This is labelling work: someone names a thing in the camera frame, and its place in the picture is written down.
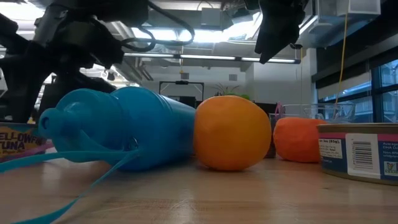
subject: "black cable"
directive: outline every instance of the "black cable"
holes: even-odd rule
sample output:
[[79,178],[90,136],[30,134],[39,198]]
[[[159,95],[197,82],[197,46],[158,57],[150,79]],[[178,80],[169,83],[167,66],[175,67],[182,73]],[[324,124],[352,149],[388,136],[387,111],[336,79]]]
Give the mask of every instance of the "black cable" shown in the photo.
[[[142,32],[145,32],[146,34],[150,35],[151,39],[147,39],[147,38],[127,38],[125,40],[122,40],[122,44],[123,46],[131,49],[131,50],[135,50],[135,51],[140,51],[143,52],[146,49],[150,49],[150,47],[152,47],[150,50],[152,50],[154,48],[154,45],[156,44],[162,44],[162,45],[169,45],[169,46],[185,46],[188,44],[191,44],[193,42],[193,39],[195,38],[195,30],[185,21],[175,17],[174,15],[172,15],[171,13],[161,9],[159,6],[156,6],[153,2],[148,1],[148,6],[153,8],[155,11],[159,12],[160,14],[162,14],[165,17],[168,17],[169,19],[173,20],[175,23],[177,23],[178,25],[182,26],[183,28],[185,28],[186,30],[189,31],[189,33],[191,34],[191,39],[188,41],[181,41],[181,40],[156,40],[155,37],[152,35],[151,32],[149,32],[146,29],[143,29],[142,27],[139,27],[139,29]],[[139,48],[139,47],[134,47],[131,46],[127,43],[131,43],[131,42],[145,42],[145,43],[150,43],[150,45],[148,47],[144,47],[144,48]]]

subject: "table surface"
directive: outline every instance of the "table surface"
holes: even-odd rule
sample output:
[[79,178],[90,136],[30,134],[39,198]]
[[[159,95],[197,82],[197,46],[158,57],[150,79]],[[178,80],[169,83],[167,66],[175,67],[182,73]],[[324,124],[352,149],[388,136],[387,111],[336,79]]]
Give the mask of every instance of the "table surface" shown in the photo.
[[[0,174],[0,223],[57,210],[109,165],[65,159]],[[398,188],[333,177],[318,164],[266,159],[244,172],[195,161],[115,172],[57,223],[398,223]]]

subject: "tin can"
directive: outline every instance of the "tin can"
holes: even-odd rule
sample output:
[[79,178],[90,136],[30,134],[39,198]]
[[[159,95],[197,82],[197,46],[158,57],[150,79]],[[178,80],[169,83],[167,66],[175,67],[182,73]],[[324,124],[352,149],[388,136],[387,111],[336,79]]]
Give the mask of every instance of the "tin can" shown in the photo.
[[40,137],[34,124],[0,123],[0,162],[45,143],[46,139]]
[[318,131],[325,173],[398,185],[398,124],[324,124]]

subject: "orange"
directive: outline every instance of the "orange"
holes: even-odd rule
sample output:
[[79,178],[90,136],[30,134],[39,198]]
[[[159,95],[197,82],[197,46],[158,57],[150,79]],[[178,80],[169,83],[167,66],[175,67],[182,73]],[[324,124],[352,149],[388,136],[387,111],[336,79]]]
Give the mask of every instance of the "orange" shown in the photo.
[[274,130],[276,152],[280,157],[295,162],[319,162],[317,125],[326,121],[307,118],[282,118]]
[[204,165],[243,170],[267,154],[271,124],[253,102],[239,96],[216,96],[197,108],[193,143],[196,157]]

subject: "barcode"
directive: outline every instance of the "barcode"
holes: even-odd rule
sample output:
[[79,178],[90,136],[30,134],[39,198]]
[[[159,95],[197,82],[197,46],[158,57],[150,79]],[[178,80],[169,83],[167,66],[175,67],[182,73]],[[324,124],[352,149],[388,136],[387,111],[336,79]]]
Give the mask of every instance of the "barcode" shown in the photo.
[[353,142],[353,164],[355,168],[373,169],[371,142]]

